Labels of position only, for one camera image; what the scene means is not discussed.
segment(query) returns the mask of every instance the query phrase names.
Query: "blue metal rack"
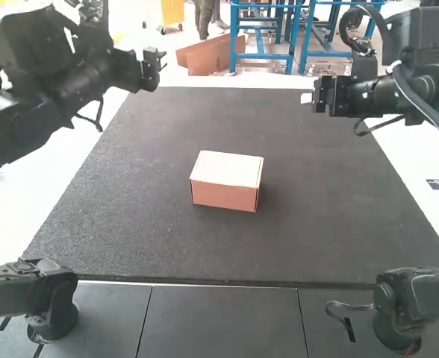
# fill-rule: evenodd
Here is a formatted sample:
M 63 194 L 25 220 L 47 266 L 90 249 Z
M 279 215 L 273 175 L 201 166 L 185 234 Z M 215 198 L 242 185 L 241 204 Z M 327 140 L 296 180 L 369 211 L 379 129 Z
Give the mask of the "blue metal rack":
M 287 54 L 267 54 L 264 51 L 263 33 L 262 30 L 270 32 L 275 31 L 275 43 L 281 42 L 282 25 L 284 18 L 284 9 L 290 11 L 297 10 L 298 13 L 302 4 L 285 4 L 285 0 L 269 0 L 268 3 L 240 3 L 240 0 L 231 0 L 231 48 L 229 58 L 229 71 L 236 71 L 236 62 L 238 59 L 268 59 L 268 60 L 285 60 L 286 74 L 290 75 L 293 70 L 294 49 L 296 47 L 297 35 L 299 32 L 299 17 L 295 16 L 291 28 L 291 39 L 289 45 L 289 52 Z M 272 16 L 272 9 L 275 9 L 274 16 Z M 241 17 L 240 10 L 252 10 L 254 17 Z M 267 9 L 267 16 L 260 16 L 259 9 Z M 242 25 L 241 22 L 266 22 L 271 25 Z M 258 52 L 254 54 L 238 54 L 236 53 L 236 37 L 240 31 L 254 30 L 256 36 L 256 43 Z
M 329 15 L 328 25 L 325 26 L 329 30 L 329 34 L 326 34 L 323 30 L 320 29 L 316 24 L 314 24 L 314 10 L 317 4 L 328 4 L 331 6 L 331 13 Z M 334 32 L 337 25 L 337 19 L 339 17 L 339 10 L 341 5 L 364 5 L 363 2 L 357 1 L 324 1 L 324 0 L 310 0 L 309 3 L 309 12 L 306 16 L 301 13 L 301 19 L 305 23 L 305 34 L 304 34 L 304 42 L 301 47 L 301 56 L 299 59 L 299 73 L 302 75 L 305 72 L 306 63 L 308 62 L 308 56 L 315 57 L 351 57 L 352 54 L 350 51 L 337 51 L 332 48 L 331 42 L 334 38 Z M 368 5 L 375 6 L 378 10 L 380 10 L 381 6 L 384 4 L 383 1 L 374 1 L 367 2 Z M 367 29 L 365 33 L 366 38 L 370 38 L 374 31 L 374 21 L 372 19 L 369 20 L 367 24 Z M 309 50 L 309 40 L 311 38 L 311 34 L 316 37 L 319 44 L 323 47 L 324 51 L 310 51 Z
M 296 47 L 299 28 L 305 29 L 304 42 L 301 47 L 301 55 L 299 58 L 299 73 L 304 74 L 308 56 L 315 57 L 351 57 L 350 51 L 334 50 L 331 43 L 334 39 L 334 33 L 339 18 L 340 6 L 342 5 L 359 5 L 364 4 L 362 1 L 338 1 L 338 0 L 310 0 L 309 5 L 303 5 L 302 0 L 269 0 L 267 4 L 250 4 L 240 3 L 240 0 L 231 0 L 231 50 L 230 50 L 230 64 L 229 71 L 234 72 L 236 69 L 236 62 L 240 58 L 246 59 L 271 59 L 271 60 L 285 60 L 286 74 L 292 72 L 294 61 L 294 49 Z M 384 1 L 371 0 L 367 2 L 369 5 L 377 7 L 379 10 L 384 4 Z M 329 4 L 331 6 L 331 13 L 328 21 L 314 21 L 314 10 L 318 4 Z M 259 9 L 267 9 L 267 17 L 260 16 Z M 272 16 L 272 9 L 275 9 L 275 14 Z M 308 14 L 304 14 L 301 9 L 308 8 Z M 240 9 L 248 9 L 253 11 L 254 17 L 241 17 Z M 284 39 L 289 41 L 289 52 L 287 54 L 266 54 L 264 52 L 264 43 L 262 39 L 262 30 L 275 32 L 275 43 L 281 42 L 282 25 L 284 18 L 284 10 L 287 11 L 286 24 L 284 31 Z M 242 25 L 241 22 L 266 22 L 271 25 Z M 369 20 L 367 25 L 365 37 L 370 38 L 374 31 L 374 21 Z M 240 29 L 254 30 L 256 36 L 256 43 L 258 52 L 255 54 L 237 54 L 235 52 L 236 36 Z M 309 42 L 311 35 L 316 37 L 319 44 L 324 51 L 310 51 Z

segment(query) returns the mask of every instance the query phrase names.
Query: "black panel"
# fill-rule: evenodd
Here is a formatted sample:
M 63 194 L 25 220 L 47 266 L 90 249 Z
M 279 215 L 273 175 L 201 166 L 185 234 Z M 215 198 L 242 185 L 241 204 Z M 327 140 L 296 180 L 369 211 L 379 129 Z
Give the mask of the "black panel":
M 10 320 L 0 332 L 0 358 L 32 358 L 37 345 L 27 338 L 27 324 L 23 317 Z
M 345 327 L 328 317 L 325 312 L 326 302 L 340 301 L 348 304 L 372 303 L 372 291 L 335 291 L 300 289 L 302 318 L 309 358 L 388 358 L 403 357 L 392 353 L 376 338 L 372 329 L 374 311 L 365 313 L 345 312 L 350 318 L 356 343 L 349 340 Z M 416 358 L 439 357 L 439 322 L 433 324 L 423 335 L 422 349 Z
M 291 89 L 128 97 L 31 243 L 79 274 L 373 283 L 439 266 L 439 238 L 372 136 Z M 191 204 L 202 149 L 264 157 L 257 213 Z
M 307 358 L 295 289 L 153 288 L 138 358 Z
M 46 345 L 40 358 L 133 358 L 143 327 L 150 286 L 81 284 L 75 292 L 80 320 L 64 339 Z M 0 358 L 31 358 L 24 318 L 0 332 Z

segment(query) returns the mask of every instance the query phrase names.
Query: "person's leg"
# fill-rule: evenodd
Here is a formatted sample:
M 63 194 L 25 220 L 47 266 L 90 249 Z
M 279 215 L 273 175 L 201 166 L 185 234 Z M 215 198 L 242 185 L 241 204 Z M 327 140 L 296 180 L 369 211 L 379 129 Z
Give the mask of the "person's leg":
M 202 12 L 199 16 L 199 39 L 206 40 L 210 35 L 208 33 L 208 25 L 210 24 L 211 17 L 213 16 L 214 2 L 216 0 L 202 0 L 201 9 Z
M 221 20 L 221 10 L 220 10 L 221 5 L 220 4 L 221 4 L 221 0 L 216 0 L 216 2 L 214 4 L 214 10 L 213 10 L 213 19 L 211 19 L 211 22 L 217 24 L 217 26 L 221 30 L 228 30 L 230 28 L 230 26 L 225 24 L 225 22 Z
M 221 20 L 221 0 L 215 0 L 214 2 L 214 9 L 213 9 L 213 16 L 211 17 L 211 23 L 214 24 L 216 21 Z
M 202 13 L 202 8 L 201 8 L 201 0 L 195 0 L 195 24 L 196 24 L 196 30 L 199 32 L 199 17 L 200 14 Z

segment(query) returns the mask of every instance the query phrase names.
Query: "closed cardboard box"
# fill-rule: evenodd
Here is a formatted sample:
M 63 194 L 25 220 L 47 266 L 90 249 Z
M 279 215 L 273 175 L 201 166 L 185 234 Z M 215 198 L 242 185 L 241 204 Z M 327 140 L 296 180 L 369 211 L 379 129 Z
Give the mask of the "closed cardboard box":
M 263 158 L 201 151 L 190 176 L 194 204 L 255 213 Z

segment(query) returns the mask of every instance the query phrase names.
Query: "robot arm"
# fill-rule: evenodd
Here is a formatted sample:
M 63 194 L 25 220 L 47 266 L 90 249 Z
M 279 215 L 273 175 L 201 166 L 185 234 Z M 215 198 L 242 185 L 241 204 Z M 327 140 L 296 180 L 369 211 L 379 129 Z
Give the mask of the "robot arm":
M 377 276 L 373 329 L 390 350 L 412 355 L 428 324 L 439 320 L 439 268 L 401 268 Z
M 86 120 L 101 131 L 108 88 L 135 93 L 158 86 L 165 53 L 146 48 L 139 61 L 134 51 L 113 47 L 97 16 L 85 15 L 95 12 L 78 9 L 84 14 L 80 25 L 52 4 L 25 1 L 0 9 L 0 70 L 12 83 L 11 89 L 0 88 L 0 166 L 40 148 L 56 130 L 73 128 L 71 118 L 91 101 L 100 102 L 99 113 Z
M 381 32 L 382 64 L 390 69 L 385 76 L 377 76 L 370 42 L 346 33 L 347 18 L 357 11 L 371 16 Z M 360 118 L 356 127 L 365 118 L 399 114 L 405 125 L 427 121 L 439 130 L 439 7 L 419 7 L 384 20 L 374 7 L 357 6 L 343 16 L 339 29 L 352 48 L 352 74 L 318 79 L 313 112 L 328 107 L 330 116 Z
M 25 315 L 32 342 L 59 340 L 77 323 L 77 282 L 74 272 L 49 259 L 6 263 L 0 266 L 0 317 Z

